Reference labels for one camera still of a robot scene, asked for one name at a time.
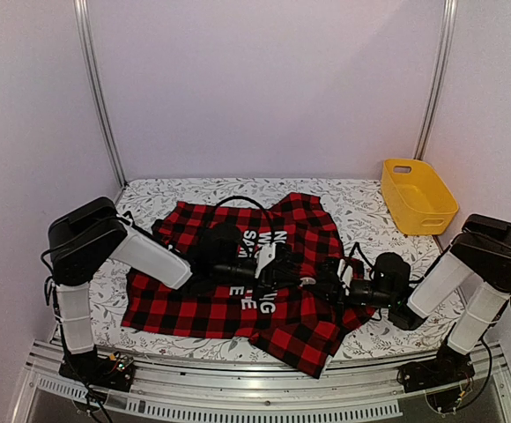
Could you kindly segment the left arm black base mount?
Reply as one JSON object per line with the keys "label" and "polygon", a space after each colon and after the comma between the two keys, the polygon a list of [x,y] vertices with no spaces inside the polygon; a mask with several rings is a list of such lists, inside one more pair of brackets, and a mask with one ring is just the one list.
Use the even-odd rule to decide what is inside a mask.
{"label": "left arm black base mount", "polygon": [[98,386],[110,390],[129,392],[136,367],[134,359],[120,352],[100,357],[97,349],[90,352],[66,352],[59,375],[84,385]]}

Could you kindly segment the white brooch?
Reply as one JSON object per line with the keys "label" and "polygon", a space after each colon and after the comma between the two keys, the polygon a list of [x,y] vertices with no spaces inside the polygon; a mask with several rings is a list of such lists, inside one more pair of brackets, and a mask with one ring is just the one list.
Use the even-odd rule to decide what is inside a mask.
{"label": "white brooch", "polygon": [[300,279],[301,286],[313,286],[316,284],[316,280],[310,277],[304,277]]}

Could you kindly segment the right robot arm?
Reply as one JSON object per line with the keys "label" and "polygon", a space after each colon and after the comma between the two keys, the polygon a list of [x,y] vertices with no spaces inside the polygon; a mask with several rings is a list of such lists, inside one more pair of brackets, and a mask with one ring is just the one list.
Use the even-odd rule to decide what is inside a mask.
{"label": "right robot arm", "polygon": [[462,231],[417,280],[411,267],[393,252],[377,256],[369,278],[355,277],[347,259],[321,263],[309,288],[329,303],[386,308],[401,330],[415,330],[472,276],[482,283],[429,366],[429,376],[447,384],[463,370],[487,329],[511,298],[511,223],[471,214]]}

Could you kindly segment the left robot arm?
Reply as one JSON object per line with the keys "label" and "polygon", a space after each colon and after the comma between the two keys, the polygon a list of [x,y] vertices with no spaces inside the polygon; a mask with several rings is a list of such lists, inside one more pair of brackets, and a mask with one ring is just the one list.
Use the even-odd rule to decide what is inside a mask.
{"label": "left robot arm", "polygon": [[162,286],[185,293],[205,293],[212,285],[243,284],[255,299],[298,282],[291,251],[276,241],[277,232],[256,252],[240,257],[248,246],[233,223],[202,218],[189,250],[163,242],[121,215],[107,197],[99,197],[54,220],[48,248],[41,253],[51,281],[54,314],[65,359],[85,381],[105,373],[93,335],[90,284],[107,263],[124,266]]}

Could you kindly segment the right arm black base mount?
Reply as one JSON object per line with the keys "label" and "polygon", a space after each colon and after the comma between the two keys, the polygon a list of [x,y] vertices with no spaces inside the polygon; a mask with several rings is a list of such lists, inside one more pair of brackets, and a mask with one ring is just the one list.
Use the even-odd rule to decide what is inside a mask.
{"label": "right arm black base mount", "polygon": [[470,355],[461,354],[445,339],[434,358],[411,361],[398,368],[396,380],[406,393],[467,381],[475,375]]}

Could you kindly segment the red black plaid shirt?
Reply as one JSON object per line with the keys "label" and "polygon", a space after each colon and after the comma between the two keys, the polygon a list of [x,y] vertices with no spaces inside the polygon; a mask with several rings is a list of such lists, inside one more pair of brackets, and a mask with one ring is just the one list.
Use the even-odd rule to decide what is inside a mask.
{"label": "red black plaid shirt", "polygon": [[[201,235],[223,223],[241,231],[244,244],[236,249],[241,260],[270,241],[290,247],[299,278],[315,277],[326,259],[340,260],[344,254],[337,226],[319,197],[296,192],[265,211],[180,201],[153,223],[152,233],[190,255]],[[127,295],[124,327],[185,338],[244,337],[314,378],[345,336],[375,313],[371,307],[334,305],[298,286],[280,288],[259,301],[240,282],[226,286],[213,281],[206,293],[182,293],[135,269],[127,274]]]}

